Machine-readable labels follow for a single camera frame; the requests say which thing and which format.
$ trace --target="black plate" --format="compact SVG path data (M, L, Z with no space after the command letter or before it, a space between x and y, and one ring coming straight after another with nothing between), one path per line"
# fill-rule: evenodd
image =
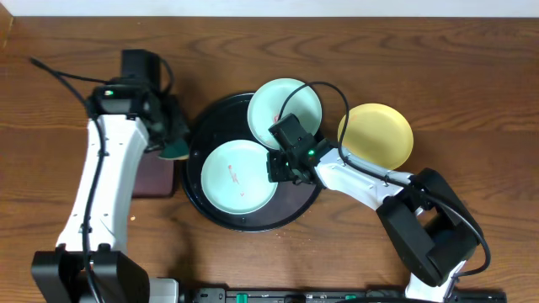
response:
M231 215L218 210L200 186L204 161L221 144L254 138L247 122L247 108L253 93L242 93L211 106L198 119L192 132L189 160L182 167L185 193L202 215L219 226L235 231L268 231L284 226L302 215L320 194L315 185L279 183L275 195L261 209L246 215Z

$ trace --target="white background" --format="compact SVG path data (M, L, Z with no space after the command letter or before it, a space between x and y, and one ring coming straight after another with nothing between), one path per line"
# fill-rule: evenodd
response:
M0 0L13 16L539 17L539 0Z

